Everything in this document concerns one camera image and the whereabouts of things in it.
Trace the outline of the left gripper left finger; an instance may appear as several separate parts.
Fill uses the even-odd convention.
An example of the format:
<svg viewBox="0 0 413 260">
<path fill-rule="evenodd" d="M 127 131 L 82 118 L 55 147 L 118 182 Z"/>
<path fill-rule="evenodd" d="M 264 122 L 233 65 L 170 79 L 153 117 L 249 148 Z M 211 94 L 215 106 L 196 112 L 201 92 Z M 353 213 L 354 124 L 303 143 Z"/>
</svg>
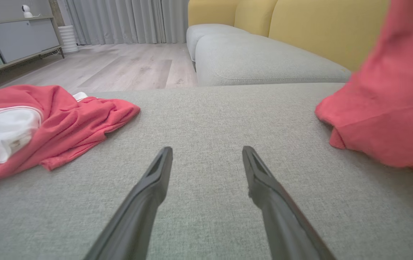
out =
<svg viewBox="0 0 413 260">
<path fill-rule="evenodd" d="M 86 260 L 145 260 L 169 185 L 173 149 L 163 147 L 86 254 Z"/>
</svg>

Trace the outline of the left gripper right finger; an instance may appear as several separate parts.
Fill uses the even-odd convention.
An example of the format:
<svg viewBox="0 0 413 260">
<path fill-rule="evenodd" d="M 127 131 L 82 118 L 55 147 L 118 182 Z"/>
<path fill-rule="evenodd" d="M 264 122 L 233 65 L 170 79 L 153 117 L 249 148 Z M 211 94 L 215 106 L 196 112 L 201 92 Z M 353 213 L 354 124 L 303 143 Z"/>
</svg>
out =
<svg viewBox="0 0 413 260">
<path fill-rule="evenodd" d="M 261 210 L 274 260 L 333 260 L 335 256 L 251 146 L 242 150 L 248 195 Z"/>
</svg>

